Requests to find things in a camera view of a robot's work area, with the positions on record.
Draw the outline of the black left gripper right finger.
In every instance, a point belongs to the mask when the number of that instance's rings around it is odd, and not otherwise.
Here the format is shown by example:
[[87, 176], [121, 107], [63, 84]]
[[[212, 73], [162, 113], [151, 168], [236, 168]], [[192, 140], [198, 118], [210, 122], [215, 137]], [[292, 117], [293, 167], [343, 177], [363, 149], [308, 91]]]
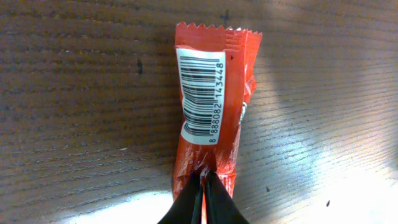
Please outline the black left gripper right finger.
[[249, 224], [214, 172], [205, 184], [206, 219], [209, 224]]

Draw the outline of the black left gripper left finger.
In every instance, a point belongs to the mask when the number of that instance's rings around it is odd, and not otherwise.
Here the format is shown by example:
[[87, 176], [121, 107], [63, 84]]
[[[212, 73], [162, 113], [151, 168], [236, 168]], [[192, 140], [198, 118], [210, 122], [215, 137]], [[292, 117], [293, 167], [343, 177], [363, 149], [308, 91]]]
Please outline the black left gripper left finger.
[[199, 175], [193, 174], [158, 224], [200, 224], [202, 201], [201, 179]]

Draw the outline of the red snack stick packet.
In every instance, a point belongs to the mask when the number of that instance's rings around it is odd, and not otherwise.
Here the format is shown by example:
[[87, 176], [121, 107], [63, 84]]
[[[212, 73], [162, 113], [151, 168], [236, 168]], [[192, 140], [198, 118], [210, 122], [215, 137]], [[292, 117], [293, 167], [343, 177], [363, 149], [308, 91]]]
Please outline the red snack stick packet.
[[257, 86], [254, 64], [261, 40], [261, 33], [249, 29], [185, 22], [175, 29], [183, 117], [172, 193], [175, 201], [190, 177], [200, 176], [201, 223], [207, 223], [209, 172], [233, 197], [241, 124]]

